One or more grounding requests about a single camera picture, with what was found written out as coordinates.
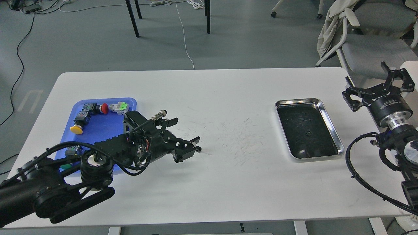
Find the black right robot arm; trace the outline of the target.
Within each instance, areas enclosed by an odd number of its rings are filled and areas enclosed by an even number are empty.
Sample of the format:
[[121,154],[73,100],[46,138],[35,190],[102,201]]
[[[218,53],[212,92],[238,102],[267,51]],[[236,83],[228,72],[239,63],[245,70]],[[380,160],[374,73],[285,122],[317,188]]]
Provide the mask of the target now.
[[[375,124],[386,129],[381,133],[370,132],[354,139],[345,153],[346,165],[351,177],[370,192],[408,213],[417,215],[418,133],[408,122],[413,111],[401,95],[404,92],[412,92],[415,83],[406,69],[392,70],[385,62],[381,63],[381,67],[387,71],[388,76],[385,82],[379,85],[363,89],[355,87],[349,78],[346,79],[348,85],[342,95],[351,110],[356,112],[361,107],[366,107]],[[374,138],[370,143],[378,147],[381,162],[389,169],[402,174],[404,181],[401,182],[401,188],[406,197],[406,204],[379,192],[355,170],[351,162],[351,148],[366,137]]]

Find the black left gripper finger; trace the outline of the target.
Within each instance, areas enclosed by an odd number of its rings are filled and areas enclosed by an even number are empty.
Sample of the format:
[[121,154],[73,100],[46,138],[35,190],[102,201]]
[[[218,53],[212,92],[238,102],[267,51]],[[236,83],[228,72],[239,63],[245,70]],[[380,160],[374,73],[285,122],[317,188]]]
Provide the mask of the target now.
[[200,141],[200,136],[191,140],[176,139],[177,145],[173,149],[173,159],[176,163],[183,162],[186,159],[193,157],[196,152],[197,143]]
[[161,126],[161,130],[165,130],[168,127],[174,126],[178,123],[179,119],[176,117],[174,119],[164,119],[167,115],[166,110],[160,110],[157,114],[152,116],[152,122],[154,125]]

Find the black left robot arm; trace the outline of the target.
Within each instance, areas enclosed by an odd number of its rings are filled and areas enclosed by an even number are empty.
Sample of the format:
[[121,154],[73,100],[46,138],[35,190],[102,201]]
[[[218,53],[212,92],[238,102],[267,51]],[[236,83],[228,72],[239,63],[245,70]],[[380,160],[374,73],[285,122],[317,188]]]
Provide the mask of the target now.
[[129,111],[121,135],[94,144],[62,142],[34,157],[1,182],[1,227],[33,213],[60,223],[110,199],[115,165],[138,176],[167,154],[179,163],[199,153],[200,137],[175,137],[167,128],[178,119],[165,116],[165,110],[150,119]]

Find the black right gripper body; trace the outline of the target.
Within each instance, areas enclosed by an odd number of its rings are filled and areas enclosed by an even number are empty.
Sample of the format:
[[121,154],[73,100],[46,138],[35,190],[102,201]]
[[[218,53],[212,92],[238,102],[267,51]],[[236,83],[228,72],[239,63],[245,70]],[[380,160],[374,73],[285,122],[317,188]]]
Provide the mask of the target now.
[[388,120],[393,113],[400,113],[409,119],[413,111],[395,86],[373,86],[364,95],[364,105],[369,110],[374,122],[379,127],[388,127]]

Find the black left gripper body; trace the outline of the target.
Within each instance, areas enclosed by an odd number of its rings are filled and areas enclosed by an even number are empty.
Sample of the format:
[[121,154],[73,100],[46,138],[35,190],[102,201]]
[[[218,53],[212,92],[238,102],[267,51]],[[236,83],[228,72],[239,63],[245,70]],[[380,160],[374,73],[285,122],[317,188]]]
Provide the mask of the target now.
[[123,156],[124,164],[145,164],[154,162],[167,154],[173,155],[177,145],[172,132],[155,126],[152,118],[147,119],[138,111],[129,111],[124,115],[126,142],[129,144],[127,154]]

